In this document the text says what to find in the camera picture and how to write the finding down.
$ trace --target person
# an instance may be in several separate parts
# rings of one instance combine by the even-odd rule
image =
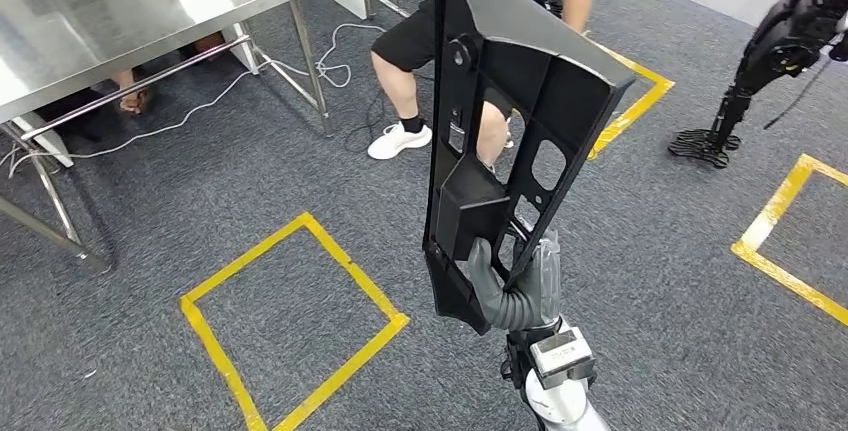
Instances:
[[[112,76],[112,81],[118,85],[118,88],[125,89],[135,84],[135,75],[132,69],[120,71]],[[143,88],[134,93],[130,93],[118,103],[118,108],[133,116],[138,116],[147,110],[147,105],[150,104],[149,89]]]
[[[534,0],[549,10],[562,9],[565,25],[582,33],[592,0]],[[391,101],[400,122],[385,129],[368,147],[374,159],[391,159],[404,149],[430,143],[433,132],[419,115],[416,82],[412,72],[435,57],[435,2],[425,0],[419,9],[382,34],[371,47],[377,80]],[[504,149],[509,136],[507,119],[512,106],[496,92],[484,96],[483,116],[477,139],[477,156],[488,168]]]

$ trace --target gray carpet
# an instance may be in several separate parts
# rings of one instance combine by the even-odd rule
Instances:
[[[418,0],[399,1],[411,9]],[[304,9],[318,50],[352,19],[329,0]],[[397,21],[378,8],[377,24]],[[281,9],[251,24],[266,51],[297,64],[289,23]],[[848,170],[848,71],[831,66],[769,131],[762,125],[808,78],[763,92],[738,128],[742,149],[717,172],[674,160],[665,146],[675,130],[709,125],[751,28],[686,0],[596,0],[589,28],[677,83],[587,164],[554,222],[565,312],[599,358],[596,406],[616,430],[848,429],[848,330],[729,249],[801,153]],[[115,261],[109,274],[68,264],[0,217],[0,429],[245,429],[178,298],[303,211],[411,320],[299,429],[532,429],[499,379],[503,336],[477,337],[433,312],[419,252],[428,152],[376,162],[346,149],[370,139],[366,129],[345,142],[377,92],[367,54],[375,36],[339,33],[331,62],[354,74],[346,89],[325,87],[339,128],[332,140],[265,72],[188,126],[59,176],[84,237]],[[239,72],[219,59],[159,86],[146,116],[101,113],[111,131],[98,146],[179,120]],[[429,109],[432,90],[420,94]],[[0,180],[0,192],[55,222],[30,167]],[[846,198],[845,187],[814,177],[761,250],[843,305]],[[269,428],[385,324],[305,231],[198,307]]]

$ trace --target yellow tape square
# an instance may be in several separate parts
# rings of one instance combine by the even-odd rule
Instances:
[[[802,154],[765,208],[760,211],[760,214],[751,223],[745,234],[742,235],[739,241],[733,243],[730,249],[734,254],[755,268],[771,276],[778,283],[786,286],[822,311],[839,320],[842,324],[848,326],[848,309],[845,309],[829,297],[813,289],[810,285],[788,273],[758,252],[760,246],[762,246],[763,242],[765,242],[771,233],[771,230],[774,229],[777,221],[783,216],[789,205],[801,191],[804,183],[810,179],[813,171],[824,174],[848,186],[848,174],[837,171],[807,154]]]
[[[315,391],[306,397],[285,419],[274,426],[273,431],[289,431],[299,426],[308,418],[321,404],[323,404],[337,389],[341,387],[356,371],[369,359],[385,346],[404,326],[409,318],[398,312],[389,299],[371,281],[362,269],[354,264],[347,253],[327,234],[318,221],[309,213],[303,213],[289,224],[283,226],[279,231],[268,236],[252,249],[236,258],[232,263],[224,266],[220,271],[197,285],[194,289],[180,297],[180,309],[188,320],[194,332],[200,338],[212,363],[227,382],[233,397],[238,402],[248,431],[267,431],[268,426],[259,415],[259,411],[253,403],[238,372],[224,353],[223,348],[215,338],[212,329],[206,323],[200,309],[195,302],[211,291],[215,286],[223,283],[227,278],[239,272],[251,261],[261,256],[275,244],[300,228],[306,228],[318,240],[324,249],[344,268],[357,285],[374,301],[374,304],[389,319],[388,324],[383,327],[370,341],[359,349],[350,359],[337,369],[326,381],[318,386]]]
[[[606,51],[610,56],[617,59],[621,64],[627,66],[632,69],[633,72],[653,81],[654,85],[651,89],[648,90],[645,94],[642,95],[632,106],[627,108],[626,111],[621,113],[621,115],[617,116],[612,120],[610,124],[601,131],[601,134],[598,136],[598,139],[595,141],[595,145],[592,146],[592,149],[589,151],[589,159],[595,159],[598,157],[598,153],[601,152],[602,149],[606,148],[615,138],[618,137],[619,134],[624,132],[625,129],[630,127],[639,117],[645,114],[651,106],[653,106],[657,101],[662,98],[665,93],[674,86],[674,81],[667,79],[654,71],[636,63],[633,60],[625,58],[624,56],[616,53],[615,51],[610,50],[609,48],[604,47],[592,40],[593,44],[597,47]]]

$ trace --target white sneaker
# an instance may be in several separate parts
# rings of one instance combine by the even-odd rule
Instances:
[[[433,139],[433,131],[425,124],[417,133],[407,133],[403,123],[393,124],[383,130],[383,135],[368,146],[368,156],[374,159],[392,159],[407,148],[423,148]]]

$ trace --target table surface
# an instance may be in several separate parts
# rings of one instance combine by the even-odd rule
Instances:
[[[291,0],[0,0],[0,123]]]

